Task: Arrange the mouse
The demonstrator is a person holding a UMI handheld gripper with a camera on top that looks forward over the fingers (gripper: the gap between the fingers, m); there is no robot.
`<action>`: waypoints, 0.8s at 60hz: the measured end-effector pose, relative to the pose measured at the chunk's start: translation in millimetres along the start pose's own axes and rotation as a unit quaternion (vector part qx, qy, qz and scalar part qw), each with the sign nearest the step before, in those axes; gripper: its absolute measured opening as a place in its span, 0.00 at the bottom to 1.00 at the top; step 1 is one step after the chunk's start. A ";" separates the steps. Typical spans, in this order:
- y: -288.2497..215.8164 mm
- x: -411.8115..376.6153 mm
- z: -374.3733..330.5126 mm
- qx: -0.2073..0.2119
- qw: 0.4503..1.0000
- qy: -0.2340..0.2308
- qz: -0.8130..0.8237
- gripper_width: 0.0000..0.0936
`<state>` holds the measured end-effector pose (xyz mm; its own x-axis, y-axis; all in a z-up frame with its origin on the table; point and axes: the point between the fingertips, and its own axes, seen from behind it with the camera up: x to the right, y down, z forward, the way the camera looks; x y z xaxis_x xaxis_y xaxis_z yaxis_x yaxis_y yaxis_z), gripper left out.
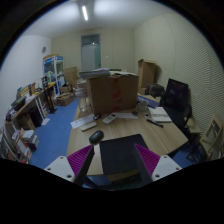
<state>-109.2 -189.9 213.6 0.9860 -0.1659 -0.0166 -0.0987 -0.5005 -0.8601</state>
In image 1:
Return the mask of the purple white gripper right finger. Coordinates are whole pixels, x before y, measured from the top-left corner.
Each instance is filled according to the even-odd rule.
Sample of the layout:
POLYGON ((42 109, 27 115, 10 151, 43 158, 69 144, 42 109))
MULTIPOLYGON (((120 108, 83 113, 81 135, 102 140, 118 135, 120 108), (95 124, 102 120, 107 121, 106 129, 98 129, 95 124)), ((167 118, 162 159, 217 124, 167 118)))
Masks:
POLYGON ((138 144, 134 145, 133 153, 144 185, 181 170, 181 167, 168 155, 159 156, 138 144))

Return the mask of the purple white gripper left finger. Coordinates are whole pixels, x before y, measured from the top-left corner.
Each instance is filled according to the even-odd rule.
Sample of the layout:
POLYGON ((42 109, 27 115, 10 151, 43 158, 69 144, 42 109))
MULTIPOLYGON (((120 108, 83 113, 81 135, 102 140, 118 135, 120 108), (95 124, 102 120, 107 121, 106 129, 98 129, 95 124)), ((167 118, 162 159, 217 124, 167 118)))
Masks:
POLYGON ((94 156, 94 146, 86 146, 68 157, 59 156, 45 171, 82 186, 87 180, 87 172, 94 156))

